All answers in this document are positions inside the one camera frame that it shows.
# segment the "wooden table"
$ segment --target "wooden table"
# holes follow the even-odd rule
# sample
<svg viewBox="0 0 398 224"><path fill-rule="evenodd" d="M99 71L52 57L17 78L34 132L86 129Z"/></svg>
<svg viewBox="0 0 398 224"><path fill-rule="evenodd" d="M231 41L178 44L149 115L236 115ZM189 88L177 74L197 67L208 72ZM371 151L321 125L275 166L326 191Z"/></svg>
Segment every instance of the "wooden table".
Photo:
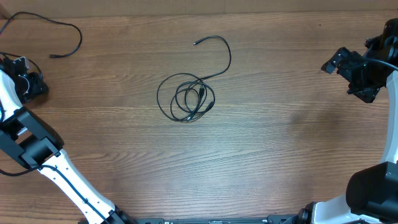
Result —
<svg viewBox="0 0 398 224"><path fill-rule="evenodd" d="M397 11L62 19L81 28L18 20L0 50L43 70L50 94L28 105L55 128L83 175L134 217L263 217L296 213L345 192L384 149L388 95L367 105L339 75L319 73L339 47L360 53ZM206 81L214 108L194 123L158 109L159 83L177 72ZM164 88L168 107L175 86ZM0 155L0 168L22 168ZM80 211L34 172L0 176L0 223L76 223Z"/></svg>

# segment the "wooden tabletop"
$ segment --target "wooden tabletop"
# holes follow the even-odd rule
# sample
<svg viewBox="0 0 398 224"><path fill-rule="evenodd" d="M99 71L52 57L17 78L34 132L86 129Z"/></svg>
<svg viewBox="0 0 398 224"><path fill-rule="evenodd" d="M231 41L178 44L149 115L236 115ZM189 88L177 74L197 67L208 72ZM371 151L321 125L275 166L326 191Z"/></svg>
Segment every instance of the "wooden tabletop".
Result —
<svg viewBox="0 0 398 224"><path fill-rule="evenodd" d="M388 95L373 104L346 94L341 76L319 73L338 48L365 51L398 11L300 12L214 16L17 20L0 50L25 55L50 87L28 107L65 140L81 173L133 217L264 217L297 213L345 192L349 178L378 163ZM194 123L167 119L156 90L190 72L216 94ZM175 87L165 84L168 108ZM0 169L22 171L0 152ZM38 172L0 176L0 223L76 223L69 199Z"/></svg>

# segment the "beige wall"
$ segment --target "beige wall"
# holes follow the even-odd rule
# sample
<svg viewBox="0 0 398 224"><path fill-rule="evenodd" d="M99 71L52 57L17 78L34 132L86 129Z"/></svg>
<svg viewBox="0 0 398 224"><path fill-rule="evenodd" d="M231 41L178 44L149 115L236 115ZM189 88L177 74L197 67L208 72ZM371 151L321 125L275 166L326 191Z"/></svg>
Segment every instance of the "beige wall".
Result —
<svg viewBox="0 0 398 224"><path fill-rule="evenodd" d="M48 17L397 10L398 0L0 0L0 13Z"/></svg>

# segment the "wall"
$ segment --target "wall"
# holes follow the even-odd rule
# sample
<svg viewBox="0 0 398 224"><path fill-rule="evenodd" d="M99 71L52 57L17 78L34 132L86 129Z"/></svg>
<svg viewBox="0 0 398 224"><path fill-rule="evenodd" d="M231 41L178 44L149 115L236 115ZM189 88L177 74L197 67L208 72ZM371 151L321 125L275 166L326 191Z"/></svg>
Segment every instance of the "wall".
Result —
<svg viewBox="0 0 398 224"><path fill-rule="evenodd" d="M0 13L48 17L397 10L397 0L0 0Z"/></svg>

